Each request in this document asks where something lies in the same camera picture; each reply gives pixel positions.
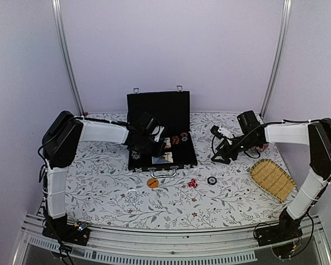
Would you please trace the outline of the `blue playing card box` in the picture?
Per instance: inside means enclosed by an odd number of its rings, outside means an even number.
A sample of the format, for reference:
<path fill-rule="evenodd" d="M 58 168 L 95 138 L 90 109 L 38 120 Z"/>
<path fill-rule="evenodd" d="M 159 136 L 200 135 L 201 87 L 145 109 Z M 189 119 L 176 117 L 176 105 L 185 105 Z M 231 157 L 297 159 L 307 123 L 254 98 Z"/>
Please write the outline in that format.
<path fill-rule="evenodd" d="M 159 157 L 152 156 L 152 163 L 154 165 L 173 163 L 173 154 L 172 152 L 165 152 L 163 155 Z"/>

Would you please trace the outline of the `black poker case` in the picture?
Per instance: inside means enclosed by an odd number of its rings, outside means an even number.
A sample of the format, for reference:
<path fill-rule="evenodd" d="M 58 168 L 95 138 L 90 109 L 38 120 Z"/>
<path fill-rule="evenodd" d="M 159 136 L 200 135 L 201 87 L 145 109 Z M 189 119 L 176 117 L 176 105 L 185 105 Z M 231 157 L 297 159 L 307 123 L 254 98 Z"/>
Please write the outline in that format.
<path fill-rule="evenodd" d="M 170 171 L 197 166 L 190 134 L 190 93 L 134 91 L 127 95 L 128 169 L 133 172 Z"/>

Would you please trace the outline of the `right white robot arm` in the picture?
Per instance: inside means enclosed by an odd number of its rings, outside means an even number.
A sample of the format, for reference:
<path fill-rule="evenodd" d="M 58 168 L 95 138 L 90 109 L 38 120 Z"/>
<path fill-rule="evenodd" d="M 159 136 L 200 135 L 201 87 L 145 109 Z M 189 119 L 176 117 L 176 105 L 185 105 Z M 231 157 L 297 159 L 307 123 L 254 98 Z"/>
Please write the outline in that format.
<path fill-rule="evenodd" d="M 331 183 L 331 118 L 259 121 L 256 114 L 246 111 L 237 116 L 238 136 L 225 128 L 213 125 L 212 136 L 220 143 L 212 149 L 212 161 L 225 165 L 234 162 L 240 153 L 256 147 L 276 145 L 288 169 L 306 162 L 298 178 L 299 189 L 279 217 L 280 224 L 274 236 L 287 240 L 295 233 L 296 226 L 308 214 Z"/>

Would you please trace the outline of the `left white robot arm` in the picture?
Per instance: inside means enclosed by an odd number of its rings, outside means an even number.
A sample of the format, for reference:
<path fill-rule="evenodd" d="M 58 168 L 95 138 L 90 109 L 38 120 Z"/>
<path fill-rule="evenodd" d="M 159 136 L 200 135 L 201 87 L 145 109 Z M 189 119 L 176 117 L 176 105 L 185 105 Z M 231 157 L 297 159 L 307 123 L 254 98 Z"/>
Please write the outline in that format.
<path fill-rule="evenodd" d="M 81 142 L 110 142 L 125 145 L 139 154 L 159 157 L 164 154 L 162 134 L 165 127 L 148 113 L 133 123 L 75 116 L 60 112 L 42 138 L 38 154 L 45 164 L 46 211 L 53 219 L 49 229 L 60 240 L 71 235 L 66 217 L 65 190 L 70 165 Z"/>

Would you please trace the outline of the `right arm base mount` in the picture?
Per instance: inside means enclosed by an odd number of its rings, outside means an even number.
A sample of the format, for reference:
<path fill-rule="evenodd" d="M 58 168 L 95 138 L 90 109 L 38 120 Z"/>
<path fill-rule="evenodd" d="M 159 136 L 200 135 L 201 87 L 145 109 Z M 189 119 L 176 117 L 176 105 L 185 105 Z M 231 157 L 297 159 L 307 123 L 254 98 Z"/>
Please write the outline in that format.
<path fill-rule="evenodd" d="M 259 223 L 253 230 L 253 236 L 259 246 L 293 240 L 303 235 L 300 222 L 282 224 Z"/>

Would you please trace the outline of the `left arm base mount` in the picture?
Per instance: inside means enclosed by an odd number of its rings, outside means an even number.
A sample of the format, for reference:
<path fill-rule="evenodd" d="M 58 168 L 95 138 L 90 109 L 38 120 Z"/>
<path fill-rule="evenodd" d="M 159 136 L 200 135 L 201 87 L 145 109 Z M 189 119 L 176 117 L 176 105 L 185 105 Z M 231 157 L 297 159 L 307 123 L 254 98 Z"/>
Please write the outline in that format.
<path fill-rule="evenodd" d="M 86 246 L 91 230 L 84 225 L 71 225 L 67 223 L 67 215 L 52 219 L 45 218 L 45 225 L 42 235 L 62 242 L 73 243 L 75 245 Z"/>

